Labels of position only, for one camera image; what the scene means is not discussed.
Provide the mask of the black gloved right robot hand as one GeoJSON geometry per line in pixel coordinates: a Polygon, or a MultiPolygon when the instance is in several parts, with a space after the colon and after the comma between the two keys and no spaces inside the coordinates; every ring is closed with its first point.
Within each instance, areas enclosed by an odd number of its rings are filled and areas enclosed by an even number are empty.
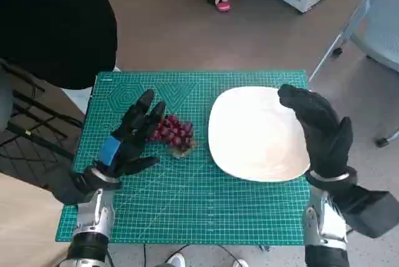
{"type": "Polygon", "coordinates": [[[316,92],[284,84],[277,93],[281,105],[292,109],[302,125],[310,169],[323,178],[348,173],[353,143],[351,119],[340,119],[330,102],[316,92]]]}

